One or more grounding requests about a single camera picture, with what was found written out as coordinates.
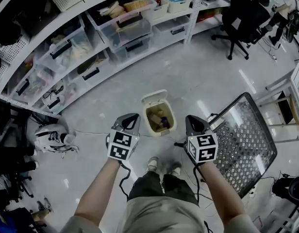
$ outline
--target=black office chair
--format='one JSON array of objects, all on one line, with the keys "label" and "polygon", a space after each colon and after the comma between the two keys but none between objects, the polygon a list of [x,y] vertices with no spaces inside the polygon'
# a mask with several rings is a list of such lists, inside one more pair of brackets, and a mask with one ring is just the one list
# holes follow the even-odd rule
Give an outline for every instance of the black office chair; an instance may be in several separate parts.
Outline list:
[{"label": "black office chair", "polygon": [[[233,48],[237,46],[246,54],[245,59],[249,59],[248,52],[244,49],[240,42],[255,44],[264,35],[259,31],[259,26],[266,22],[270,15],[264,6],[269,5],[269,0],[231,0],[231,6],[222,15],[222,30],[227,35],[213,35],[212,40],[227,39],[230,40],[231,51],[228,56],[229,60],[233,59]],[[239,18],[241,20],[238,29],[232,23]]]}]

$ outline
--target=white shelving unit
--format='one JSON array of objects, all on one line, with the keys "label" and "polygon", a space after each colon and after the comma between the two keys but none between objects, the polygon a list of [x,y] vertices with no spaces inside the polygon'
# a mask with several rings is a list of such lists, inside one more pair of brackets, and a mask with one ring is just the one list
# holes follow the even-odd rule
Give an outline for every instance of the white shelving unit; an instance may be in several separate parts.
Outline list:
[{"label": "white shelving unit", "polygon": [[[10,0],[3,0],[0,3],[0,12],[3,10],[3,8],[8,4]],[[93,49],[83,58],[79,59],[76,63],[73,63],[69,68],[67,68],[63,73],[57,74],[51,83],[49,83],[46,87],[43,88],[43,92],[41,92],[38,96],[34,97],[29,104],[16,101],[14,99],[9,98],[8,96],[2,94],[3,89],[5,88],[6,84],[12,77],[12,75],[15,73],[15,71],[19,68],[20,64],[28,57],[28,55],[34,51],[47,37],[49,37],[55,30],[57,30],[59,27],[76,17],[77,15],[83,13],[84,11],[88,10],[89,8],[97,5],[98,3],[101,3],[106,0],[83,0],[65,12],[62,12],[59,14],[59,16],[54,19],[50,24],[48,24],[39,34],[34,36],[28,46],[15,58],[15,60],[11,63],[9,68],[5,71],[1,81],[0,81],[0,99],[10,102],[11,104],[22,107],[25,109],[29,109],[38,113],[41,113],[43,115],[51,116],[59,118],[60,116],[57,115],[68,107],[71,103],[73,103],[75,100],[77,100],[79,97],[81,97],[83,94],[85,94],[87,91],[91,90],[93,87],[97,86],[101,82],[107,80],[111,76],[117,74],[121,70],[125,69],[126,67],[132,65],[133,63],[145,58],[146,56],[149,56],[150,54],[157,52],[167,46],[170,46],[176,42],[182,41],[184,44],[188,44],[191,40],[191,37],[196,34],[200,33],[202,31],[205,31],[207,29],[219,26],[221,21],[221,15],[216,15],[214,17],[208,18],[204,21],[201,21],[199,23],[196,23],[196,19],[198,16],[198,13],[200,10],[206,10],[206,9],[212,9],[212,8],[219,8],[219,7],[226,7],[229,6],[230,3],[228,0],[216,0],[216,1],[203,1],[203,0],[193,0],[193,8],[188,8],[184,11],[179,11],[176,13],[167,13],[164,17],[157,18],[152,21],[152,25],[157,25],[162,22],[182,17],[185,15],[189,16],[189,26],[186,34],[179,34],[174,35],[169,41],[164,42],[163,44],[157,44],[155,41],[155,37],[157,37],[156,34],[154,34],[152,39],[152,45],[151,47],[145,51],[142,52],[132,58],[129,58],[124,63],[116,64],[112,61],[107,63],[104,66],[101,66],[101,71],[97,73],[94,78],[90,78],[90,81],[83,81],[82,77],[80,76],[78,81],[81,83],[84,83],[84,86],[81,87],[81,89],[78,89],[78,91],[70,97],[64,104],[62,108],[60,108],[60,111],[57,110],[54,113],[45,111],[44,109],[46,106],[42,106],[39,109],[35,105],[37,102],[40,101],[41,97],[50,90],[57,82],[59,82],[61,79],[66,77],[71,71],[73,71],[75,68],[77,68],[80,64],[84,63],[86,60],[90,59],[97,53],[107,49],[109,47],[108,41],[104,38],[102,34],[99,34],[97,31],[94,31],[92,29],[86,29],[86,33],[88,35],[88,38],[91,41],[91,44],[93,46]]]}]

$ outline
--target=white trash can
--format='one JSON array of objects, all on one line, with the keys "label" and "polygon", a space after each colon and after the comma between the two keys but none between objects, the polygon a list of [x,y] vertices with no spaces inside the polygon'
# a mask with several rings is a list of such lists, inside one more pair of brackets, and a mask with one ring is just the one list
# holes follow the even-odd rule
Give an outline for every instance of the white trash can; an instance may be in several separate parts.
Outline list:
[{"label": "white trash can", "polygon": [[[149,93],[142,98],[142,114],[145,120],[146,127],[149,130],[151,136],[157,137],[169,134],[171,131],[176,130],[177,121],[174,113],[171,109],[169,102],[166,100],[168,95],[167,90],[159,90],[153,93]],[[163,129],[157,129],[155,124],[150,117],[160,113],[161,117],[166,117],[169,127]]]}]

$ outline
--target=bin lid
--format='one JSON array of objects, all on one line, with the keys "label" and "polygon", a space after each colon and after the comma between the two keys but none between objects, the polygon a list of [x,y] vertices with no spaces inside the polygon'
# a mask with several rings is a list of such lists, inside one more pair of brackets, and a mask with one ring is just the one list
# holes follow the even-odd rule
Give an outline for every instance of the bin lid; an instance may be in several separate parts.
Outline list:
[{"label": "bin lid", "polygon": [[142,104],[145,105],[159,100],[164,100],[167,98],[167,95],[168,92],[165,89],[149,93],[142,98]]}]

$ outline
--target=black handle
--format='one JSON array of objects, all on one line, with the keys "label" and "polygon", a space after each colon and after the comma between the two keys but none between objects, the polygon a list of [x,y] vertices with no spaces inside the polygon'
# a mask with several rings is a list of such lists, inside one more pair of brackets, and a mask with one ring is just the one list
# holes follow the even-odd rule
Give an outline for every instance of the black handle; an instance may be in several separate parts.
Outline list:
[{"label": "black handle", "polygon": [[143,42],[142,41],[140,41],[139,43],[137,43],[137,44],[135,44],[135,45],[133,45],[133,46],[131,46],[129,48],[126,48],[126,50],[127,50],[127,52],[130,52],[130,51],[132,51],[132,50],[134,50],[136,48],[139,48],[141,46],[143,46]]},{"label": "black handle", "polygon": [[71,48],[72,47],[72,43],[71,43],[71,41],[70,40],[67,40],[67,44],[64,46],[64,47],[62,47],[62,48],[60,48],[57,52],[55,52],[55,53],[50,53],[50,55],[52,56],[52,59],[54,60],[54,59],[56,59],[60,54],[62,54],[63,52],[65,52],[66,50],[68,50],[69,48]]},{"label": "black handle", "polygon": [[55,102],[53,102],[52,104],[48,105],[48,108],[52,108],[53,106],[57,105],[58,103],[60,103],[60,98],[57,98]]},{"label": "black handle", "polygon": [[172,35],[175,35],[175,34],[177,34],[177,33],[181,33],[181,32],[183,32],[183,31],[185,31],[185,29],[184,29],[184,27],[181,27],[180,29],[177,29],[177,30],[171,30],[170,32],[171,32]]},{"label": "black handle", "polygon": [[25,84],[21,87],[20,90],[16,91],[18,93],[18,95],[20,96],[26,88],[28,88],[30,85],[30,81],[28,79],[25,79]]},{"label": "black handle", "polygon": [[130,18],[130,19],[128,19],[128,20],[126,20],[126,21],[123,21],[123,22],[117,22],[117,25],[120,27],[120,28],[124,28],[124,27],[126,27],[126,26],[128,26],[128,25],[130,25],[130,24],[133,24],[133,23],[135,23],[135,22],[137,22],[137,21],[140,21],[140,20],[142,20],[143,19],[143,16],[141,15],[141,14],[139,14],[138,16],[136,16],[136,17],[132,17],[132,18]]},{"label": "black handle", "polygon": [[92,76],[95,76],[96,74],[98,74],[100,72],[99,68],[96,67],[96,70],[94,70],[93,72],[89,73],[86,76],[83,76],[83,80],[88,80],[90,79]]}]

